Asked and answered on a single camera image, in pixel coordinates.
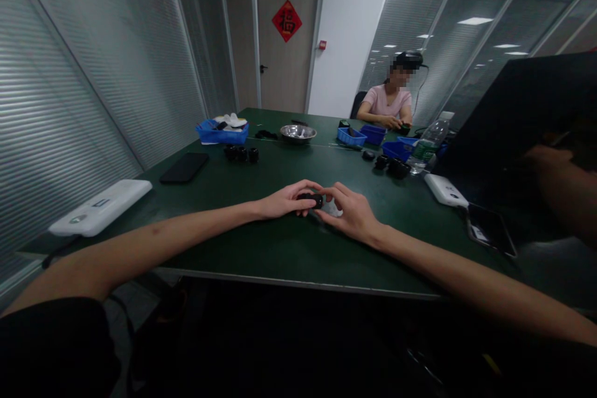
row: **smartphone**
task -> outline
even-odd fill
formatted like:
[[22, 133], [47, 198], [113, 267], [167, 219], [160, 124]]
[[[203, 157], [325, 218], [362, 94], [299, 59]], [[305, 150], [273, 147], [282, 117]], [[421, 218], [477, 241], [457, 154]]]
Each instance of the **smartphone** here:
[[491, 247], [510, 257], [518, 256], [502, 216], [495, 211], [470, 203], [466, 219], [468, 236], [483, 246]]
[[160, 183], [185, 183], [191, 181], [209, 158], [210, 156], [207, 154], [187, 152], [160, 177]]

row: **white power bank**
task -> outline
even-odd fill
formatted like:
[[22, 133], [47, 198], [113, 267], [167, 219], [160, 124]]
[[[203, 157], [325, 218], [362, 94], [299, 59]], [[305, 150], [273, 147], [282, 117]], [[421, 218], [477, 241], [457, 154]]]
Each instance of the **white power bank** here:
[[54, 222], [49, 231], [56, 236], [96, 236], [151, 188], [148, 180], [120, 180]]
[[453, 207], [463, 206], [468, 208], [468, 200], [464, 198], [447, 178], [435, 174], [427, 174], [425, 182], [439, 203]]

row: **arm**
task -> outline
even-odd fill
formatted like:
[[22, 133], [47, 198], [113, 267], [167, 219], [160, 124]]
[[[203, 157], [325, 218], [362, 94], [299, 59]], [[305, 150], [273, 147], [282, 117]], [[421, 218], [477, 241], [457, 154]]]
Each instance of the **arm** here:
[[3, 316], [64, 297], [105, 300], [116, 287], [206, 239], [251, 221], [315, 206], [311, 199], [296, 200], [305, 188], [321, 189], [321, 185], [302, 180], [259, 201], [179, 216], [84, 248], [50, 266]]
[[537, 145], [526, 157], [533, 163], [543, 198], [560, 222], [597, 249], [597, 177], [570, 162], [568, 150]]
[[356, 118], [363, 121], [369, 121], [370, 123], [381, 123], [384, 127], [388, 129], [395, 129], [400, 127], [396, 117], [369, 113], [373, 104], [366, 100], [368, 96], [371, 94], [372, 93], [369, 92], [363, 100], [363, 102], [361, 103], [361, 107], [359, 107], [359, 111], [356, 114]]
[[396, 258], [472, 306], [506, 322], [552, 338], [597, 347], [597, 325], [562, 303], [506, 275], [381, 224], [367, 199], [341, 183], [320, 191], [343, 210], [340, 218], [321, 210], [326, 223]]
[[398, 121], [402, 124], [408, 124], [412, 126], [412, 111], [410, 110], [410, 104], [405, 104], [400, 108], [400, 119]]

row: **green table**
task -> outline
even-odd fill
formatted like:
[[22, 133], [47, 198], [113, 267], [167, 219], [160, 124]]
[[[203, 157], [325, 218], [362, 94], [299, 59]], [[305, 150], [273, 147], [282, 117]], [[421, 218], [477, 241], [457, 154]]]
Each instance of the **green table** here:
[[[324, 186], [340, 181], [367, 196], [383, 223], [516, 277], [502, 256], [469, 240], [456, 211], [439, 205], [420, 177], [393, 179], [373, 170], [373, 164], [364, 161], [358, 151], [339, 147], [336, 132], [340, 119], [263, 109], [245, 109], [239, 116], [251, 123], [245, 146], [259, 149], [259, 163], [228, 162], [222, 145], [203, 146], [196, 141], [139, 176], [150, 180], [154, 189], [99, 236], [82, 238], [70, 250], [173, 216], [260, 199], [308, 178]], [[279, 132], [292, 118], [317, 130], [310, 145], [252, 138], [260, 129]], [[357, 129], [362, 125], [358, 120], [351, 122]], [[387, 140], [395, 139], [394, 133], [387, 136]], [[210, 160], [186, 185], [159, 183], [159, 177], [186, 152], [205, 152]], [[63, 238], [44, 234], [20, 253], [41, 258], [61, 245]], [[443, 295], [408, 267], [337, 233], [312, 215], [288, 215], [237, 228], [174, 257], [160, 270], [420, 299]]]

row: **red fu sign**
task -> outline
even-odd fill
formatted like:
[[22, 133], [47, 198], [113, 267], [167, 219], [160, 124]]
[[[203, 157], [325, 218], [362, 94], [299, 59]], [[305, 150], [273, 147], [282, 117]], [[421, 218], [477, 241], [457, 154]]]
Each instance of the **red fu sign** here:
[[280, 10], [275, 14], [272, 22], [284, 39], [284, 42], [288, 42], [303, 24], [290, 0], [286, 0]]

